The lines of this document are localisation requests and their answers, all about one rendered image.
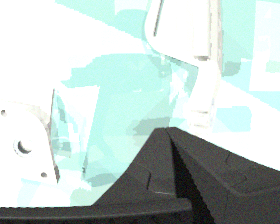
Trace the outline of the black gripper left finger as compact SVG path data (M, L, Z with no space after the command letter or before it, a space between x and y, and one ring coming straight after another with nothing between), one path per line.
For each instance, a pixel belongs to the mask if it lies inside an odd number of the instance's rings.
M153 129L91 206L0 206L0 224L195 224L193 202L177 192L171 143L167 128Z

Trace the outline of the white plate with two holes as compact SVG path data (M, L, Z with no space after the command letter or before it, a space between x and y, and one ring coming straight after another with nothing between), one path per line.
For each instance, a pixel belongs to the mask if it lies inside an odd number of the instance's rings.
M32 151L23 149L20 140L31 143ZM59 183L50 129L30 105L0 100L0 173L40 183Z

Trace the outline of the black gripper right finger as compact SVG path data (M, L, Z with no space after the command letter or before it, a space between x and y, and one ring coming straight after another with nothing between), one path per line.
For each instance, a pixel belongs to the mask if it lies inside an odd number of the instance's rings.
M177 192L193 202L195 224L280 224L280 169L254 163L176 125L167 131Z

